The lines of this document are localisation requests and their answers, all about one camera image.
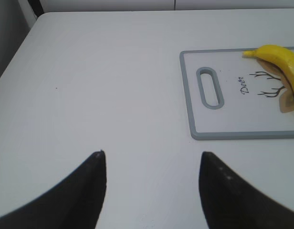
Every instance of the white wall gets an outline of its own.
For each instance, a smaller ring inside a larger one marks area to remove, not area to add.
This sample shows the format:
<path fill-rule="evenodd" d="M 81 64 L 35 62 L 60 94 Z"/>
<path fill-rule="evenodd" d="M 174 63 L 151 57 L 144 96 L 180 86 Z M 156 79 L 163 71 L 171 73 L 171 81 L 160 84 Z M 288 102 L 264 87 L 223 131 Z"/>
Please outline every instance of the white wall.
<path fill-rule="evenodd" d="M 174 0 L 41 0 L 45 12 L 174 10 Z"/>
<path fill-rule="evenodd" d="M 294 0 L 176 0 L 176 10 L 294 8 Z"/>
<path fill-rule="evenodd" d="M 0 0 L 0 76 L 28 32 L 16 0 Z"/>

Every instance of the yellow banana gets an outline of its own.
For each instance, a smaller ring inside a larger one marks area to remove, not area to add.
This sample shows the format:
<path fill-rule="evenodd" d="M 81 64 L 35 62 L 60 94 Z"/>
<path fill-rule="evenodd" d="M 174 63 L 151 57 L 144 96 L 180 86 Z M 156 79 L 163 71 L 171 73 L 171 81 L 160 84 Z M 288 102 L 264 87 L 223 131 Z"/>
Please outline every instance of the yellow banana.
<path fill-rule="evenodd" d="M 257 57 L 278 66 L 294 92 L 294 52 L 281 46 L 267 44 L 253 51 L 244 51 L 243 56 Z"/>

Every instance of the white table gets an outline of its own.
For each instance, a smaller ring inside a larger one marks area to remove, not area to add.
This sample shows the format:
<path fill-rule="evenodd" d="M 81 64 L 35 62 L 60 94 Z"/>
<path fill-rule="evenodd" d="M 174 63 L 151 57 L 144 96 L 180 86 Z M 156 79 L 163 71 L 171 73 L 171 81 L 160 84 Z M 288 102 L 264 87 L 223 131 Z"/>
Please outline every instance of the white table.
<path fill-rule="evenodd" d="M 98 229 L 200 228 L 201 153 L 294 210 L 294 139 L 196 141 L 179 53 L 294 46 L 294 10 L 42 15 L 0 79 L 0 216 L 92 152 L 107 156 Z"/>

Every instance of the cutting board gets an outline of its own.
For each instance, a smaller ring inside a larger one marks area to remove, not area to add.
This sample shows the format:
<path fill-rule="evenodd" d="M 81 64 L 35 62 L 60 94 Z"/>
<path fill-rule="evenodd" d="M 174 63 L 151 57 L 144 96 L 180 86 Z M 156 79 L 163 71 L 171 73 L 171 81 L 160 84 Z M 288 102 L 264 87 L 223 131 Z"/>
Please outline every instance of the cutting board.
<path fill-rule="evenodd" d="M 181 52 L 194 139 L 294 138 L 294 110 L 280 106 L 280 99 L 288 104 L 281 77 L 242 58 L 244 50 L 253 49 Z"/>

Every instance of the cutting board handle hole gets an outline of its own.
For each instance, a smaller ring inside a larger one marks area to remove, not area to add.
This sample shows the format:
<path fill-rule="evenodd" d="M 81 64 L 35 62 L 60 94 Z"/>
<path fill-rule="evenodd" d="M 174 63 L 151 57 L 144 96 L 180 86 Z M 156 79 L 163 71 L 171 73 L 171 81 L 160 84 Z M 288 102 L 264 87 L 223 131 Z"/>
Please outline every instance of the cutting board handle hole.
<path fill-rule="evenodd" d="M 202 103 L 209 109 L 221 108 L 224 99 L 215 70 L 209 67 L 199 68 L 197 80 Z"/>

